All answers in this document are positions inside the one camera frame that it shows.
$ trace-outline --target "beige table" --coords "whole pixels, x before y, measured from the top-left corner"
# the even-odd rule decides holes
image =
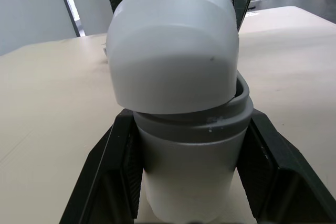
[[[0,57],[0,223],[58,223],[87,154],[121,111],[105,35]],[[240,31],[239,71],[255,108],[336,196],[336,26],[295,7],[262,10]],[[157,221],[142,191],[138,221]],[[237,174],[217,221],[253,223]]]

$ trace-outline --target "plastic lid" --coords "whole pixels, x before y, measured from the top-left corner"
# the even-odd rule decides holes
[[[231,0],[123,0],[107,35],[117,102],[151,114],[189,113],[236,92]]]

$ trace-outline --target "white plastic container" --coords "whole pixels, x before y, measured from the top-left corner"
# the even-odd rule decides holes
[[[117,102],[153,114],[224,104],[236,92],[238,44],[231,0],[123,0],[107,36]]]
[[[231,0],[123,0],[114,12],[115,96],[134,111],[147,199],[165,222],[209,222],[223,209],[253,110],[238,46]]]
[[[144,157],[146,196],[166,223],[210,222],[224,209],[253,104],[238,76],[228,103],[178,115],[134,112]]]

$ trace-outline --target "cylindrical container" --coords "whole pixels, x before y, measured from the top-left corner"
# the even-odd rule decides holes
[[[236,96],[216,108],[175,115],[134,112],[146,195],[159,219],[209,222],[220,215],[252,111],[248,86],[238,74]]]

